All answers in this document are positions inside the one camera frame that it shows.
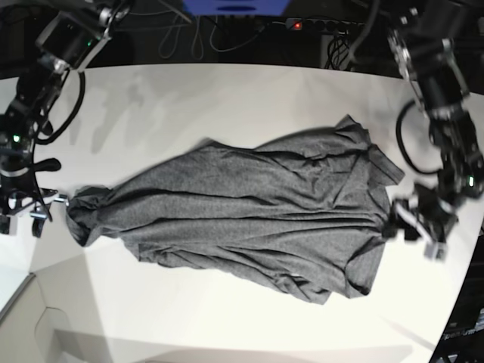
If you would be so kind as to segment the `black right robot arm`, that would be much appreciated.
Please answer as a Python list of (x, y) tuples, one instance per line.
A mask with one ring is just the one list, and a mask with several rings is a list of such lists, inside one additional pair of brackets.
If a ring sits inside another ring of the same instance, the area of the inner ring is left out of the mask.
[[(53, 202), (67, 203), (55, 189), (40, 188), (39, 172), (57, 172), (56, 158), (36, 162), (36, 146), (57, 140), (80, 110), (85, 95), (85, 69), (112, 39), (113, 31), (131, 11), (131, 1), (60, 11), (36, 40), (36, 62), (17, 80), (16, 94), (1, 115), (1, 233), (9, 234), (11, 219), (24, 213), (33, 218), (32, 234), (40, 237), (52, 218)], [(67, 77), (79, 76), (79, 95), (73, 110), (58, 129), (49, 113)]]

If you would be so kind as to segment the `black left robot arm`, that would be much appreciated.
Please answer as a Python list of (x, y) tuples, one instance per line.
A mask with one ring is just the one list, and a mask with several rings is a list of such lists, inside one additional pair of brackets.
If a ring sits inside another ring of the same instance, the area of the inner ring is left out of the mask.
[[(424, 241), (428, 259), (445, 259), (458, 210), (483, 195), (483, 155), (464, 104), (470, 90), (455, 58), (457, 38), (482, 10), (481, 1), (398, 1), (389, 10), (389, 49), (414, 92), (396, 120), (397, 144), (416, 173), (433, 174), (437, 183), (415, 183), (411, 196), (394, 199), (384, 234), (403, 231), (408, 242)], [(432, 172), (417, 168), (403, 144), (402, 123), (412, 107), (429, 121), (430, 142), (440, 152), (442, 165)]]

